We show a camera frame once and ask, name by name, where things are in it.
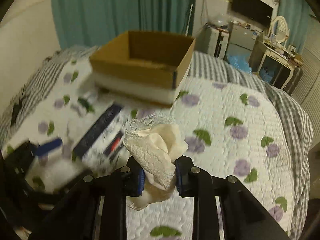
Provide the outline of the white foam long box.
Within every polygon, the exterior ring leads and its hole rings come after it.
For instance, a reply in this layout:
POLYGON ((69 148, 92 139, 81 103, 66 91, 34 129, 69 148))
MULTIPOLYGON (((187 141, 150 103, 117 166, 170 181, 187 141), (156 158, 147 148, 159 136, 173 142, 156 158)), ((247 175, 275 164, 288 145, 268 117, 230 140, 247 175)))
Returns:
POLYGON ((123 147, 127 121, 122 110, 118 104, 108 107, 73 148, 73 157, 94 167, 114 163, 123 147))

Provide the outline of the teal curtain left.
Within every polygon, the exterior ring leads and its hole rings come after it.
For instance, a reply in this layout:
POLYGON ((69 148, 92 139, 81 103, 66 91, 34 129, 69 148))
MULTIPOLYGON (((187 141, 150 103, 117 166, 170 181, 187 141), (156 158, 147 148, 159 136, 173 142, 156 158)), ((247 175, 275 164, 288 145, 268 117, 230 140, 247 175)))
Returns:
POLYGON ((100 46, 128 30, 191 35, 195 0, 51 0, 62 49, 100 46))

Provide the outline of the grey checkered bedsheet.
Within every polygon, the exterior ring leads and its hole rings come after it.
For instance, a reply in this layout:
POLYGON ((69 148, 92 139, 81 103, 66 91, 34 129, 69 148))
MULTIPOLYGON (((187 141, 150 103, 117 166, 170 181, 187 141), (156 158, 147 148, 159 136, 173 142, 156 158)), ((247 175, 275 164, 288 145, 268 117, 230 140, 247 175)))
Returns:
MULTIPOLYGON (((23 103, 16 125, 11 125, 10 107, 1 116, 2 151, 16 147, 24 140, 27 135, 26 126, 36 127, 39 123, 50 122, 52 115, 67 114, 76 119, 83 118, 83 109, 75 112, 69 107, 54 107, 54 101, 63 96, 69 96, 71 102, 75 103, 87 90, 89 103, 97 105, 97 90, 86 78, 91 72, 89 57, 96 50, 97 47, 73 46, 44 60, 42 67, 25 85, 24 91, 28 98, 23 103)), ((196 51, 191 59, 182 95, 192 95, 199 101, 193 105, 178 99, 168 110, 179 125, 184 127, 185 135, 194 135, 190 127, 189 111, 198 113, 199 129, 210 131, 207 126, 209 103, 204 99, 209 94, 230 95, 232 102, 225 102, 222 109, 231 110, 233 113, 239 108, 250 111, 254 109, 251 104, 242 103, 241 94, 268 101, 273 113, 266 116, 263 129, 259 131, 259 138, 250 147, 259 149, 261 143, 271 138, 273 144, 285 145, 285 148, 274 157, 266 158, 266 165, 271 169, 270 174, 265 176, 258 172, 256 181, 250 182, 248 186, 267 207, 274 206, 277 198, 283 197, 287 200, 287 209, 283 212, 280 224, 291 239, 299 239, 306 221, 310 190, 307 155, 313 139, 313 129, 308 114, 284 91, 235 69, 225 61, 196 51)))

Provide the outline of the white louvered wardrobe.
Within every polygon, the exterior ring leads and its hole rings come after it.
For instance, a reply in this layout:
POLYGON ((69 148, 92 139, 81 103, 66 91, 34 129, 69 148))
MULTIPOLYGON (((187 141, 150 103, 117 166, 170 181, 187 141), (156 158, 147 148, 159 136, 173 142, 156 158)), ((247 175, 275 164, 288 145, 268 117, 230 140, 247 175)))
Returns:
POLYGON ((312 145, 319 143, 319 38, 306 41, 302 53, 303 75, 292 97, 309 115, 314 131, 312 145))

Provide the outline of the white dressing table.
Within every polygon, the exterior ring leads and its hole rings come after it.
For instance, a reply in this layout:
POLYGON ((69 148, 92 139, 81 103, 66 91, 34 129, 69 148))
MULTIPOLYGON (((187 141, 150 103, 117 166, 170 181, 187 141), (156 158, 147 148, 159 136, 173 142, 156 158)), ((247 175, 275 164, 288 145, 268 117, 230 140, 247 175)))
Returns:
POLYGON ((302 70, 291 59, 261 41, 255 42, 248 63, 253 74, 289 95, 302 76, 302 70))

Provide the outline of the black wall television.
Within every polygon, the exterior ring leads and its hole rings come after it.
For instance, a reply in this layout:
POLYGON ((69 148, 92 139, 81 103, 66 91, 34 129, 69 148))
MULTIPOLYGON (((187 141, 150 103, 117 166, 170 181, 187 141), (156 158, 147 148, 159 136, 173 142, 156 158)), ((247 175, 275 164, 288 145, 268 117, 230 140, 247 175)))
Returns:
POLYGON ((232 0, 231 11, 269 27, 273 8, 261 0, 232 0))

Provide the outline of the white floral quilt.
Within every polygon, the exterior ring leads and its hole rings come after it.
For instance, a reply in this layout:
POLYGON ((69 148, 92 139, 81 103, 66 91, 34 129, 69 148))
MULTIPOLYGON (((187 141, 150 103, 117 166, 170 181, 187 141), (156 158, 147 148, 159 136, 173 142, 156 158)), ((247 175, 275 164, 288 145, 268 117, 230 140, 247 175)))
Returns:
POLYGON ((266 96, 231 83, 188 77, 171 108, 145 107, 91 83, 88 59, 64 66, 48 98, 5 146, 25 139, 63 145, 43 163, 35 159, 27 182, 39 178, 52 193, 85 168, 107 175, 129 157, 143 163, 146 186, 128 198, 129 239, 191 239, 194 201, 174 188, 174 161, 182 155, 210 174, 234 175, 289 231, 293 218, 291 154, 280 116, 266 96))

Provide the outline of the teal curtain right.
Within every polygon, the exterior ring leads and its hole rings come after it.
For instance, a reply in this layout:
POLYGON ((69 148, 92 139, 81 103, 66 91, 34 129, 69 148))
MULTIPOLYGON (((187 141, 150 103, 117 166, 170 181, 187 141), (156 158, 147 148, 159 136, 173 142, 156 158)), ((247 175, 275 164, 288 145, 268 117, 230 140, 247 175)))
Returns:
POLYGON ((308 33, 311 8, 305 0, 279 0, 278 16, 283 16, 290 30, 287 43, 301 54, 308 33))

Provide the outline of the silver mini fridge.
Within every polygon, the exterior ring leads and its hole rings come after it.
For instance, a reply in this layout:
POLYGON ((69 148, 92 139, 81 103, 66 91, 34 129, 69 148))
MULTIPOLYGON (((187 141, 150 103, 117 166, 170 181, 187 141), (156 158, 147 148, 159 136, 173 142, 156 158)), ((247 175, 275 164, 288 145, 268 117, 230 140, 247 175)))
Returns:
POLYGON ((254 47, 256 33, 250 29, 246 29, 240 25, 233 24, 229 33, 227 46, 227 55, 245 55, 248 56, 254 47))

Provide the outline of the oval vanity mirror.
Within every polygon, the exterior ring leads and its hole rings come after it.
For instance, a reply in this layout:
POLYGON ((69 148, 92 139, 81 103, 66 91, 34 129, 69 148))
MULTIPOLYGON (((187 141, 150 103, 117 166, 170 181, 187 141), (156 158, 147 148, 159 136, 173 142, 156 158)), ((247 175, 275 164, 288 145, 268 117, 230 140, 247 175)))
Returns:
POLYGON ((289 28, 283 16, 277 16, 270 25, 271 42, 283 43, 289 38, 289 28))

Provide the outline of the cream lace cloth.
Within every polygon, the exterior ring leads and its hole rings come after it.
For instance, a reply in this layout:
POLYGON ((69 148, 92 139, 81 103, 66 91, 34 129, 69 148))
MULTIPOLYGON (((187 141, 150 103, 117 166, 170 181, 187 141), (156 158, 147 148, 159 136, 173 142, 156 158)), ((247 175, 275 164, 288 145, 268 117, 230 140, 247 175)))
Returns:
POLYGON ((172 118, 148 115, 126 125, 124 146, 144 170, 146 179, 139 197, 128 197, 128 206, 142 210, 169 199, 176 187, 174 165, 188 149, 172 118))

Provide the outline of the brown cardboard box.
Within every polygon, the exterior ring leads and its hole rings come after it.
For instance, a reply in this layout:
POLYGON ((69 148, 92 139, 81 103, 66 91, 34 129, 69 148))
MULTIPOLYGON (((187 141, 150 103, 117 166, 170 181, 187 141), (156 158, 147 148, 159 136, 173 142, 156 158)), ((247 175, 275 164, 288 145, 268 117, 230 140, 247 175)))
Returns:
POLYGON ((171 106, 190 69, 195 38, 161 31, 126 31, 94 52, 89 61, 100 87, 171 106))

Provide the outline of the teal curtain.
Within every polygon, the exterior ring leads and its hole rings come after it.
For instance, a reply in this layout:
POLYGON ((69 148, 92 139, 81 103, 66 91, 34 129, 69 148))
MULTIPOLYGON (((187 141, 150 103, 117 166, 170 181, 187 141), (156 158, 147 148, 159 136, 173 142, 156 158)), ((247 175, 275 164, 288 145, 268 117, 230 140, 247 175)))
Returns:
POLYGON ((301 54, 308 33, 311 8, 305 0, 279 0, 278 16, 283 16, 290 30, 287 43, 301 54))
POLYGON ((62 49, 100 46, 128 30, 191 35, 195 0, 51 0, 62 49))

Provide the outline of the white green socks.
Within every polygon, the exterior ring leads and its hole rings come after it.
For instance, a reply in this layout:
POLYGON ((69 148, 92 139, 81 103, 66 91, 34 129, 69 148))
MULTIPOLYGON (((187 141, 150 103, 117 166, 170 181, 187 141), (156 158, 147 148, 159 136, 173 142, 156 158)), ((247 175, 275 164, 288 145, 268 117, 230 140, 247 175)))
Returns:
POLYGON ((72 103, 70 108, 79 117, 84 117, 87 114, 95 113, 94 104, 98 100, 99 93, 97 91, 87 92, 82 96, 79 96, 76 102, 72 103))

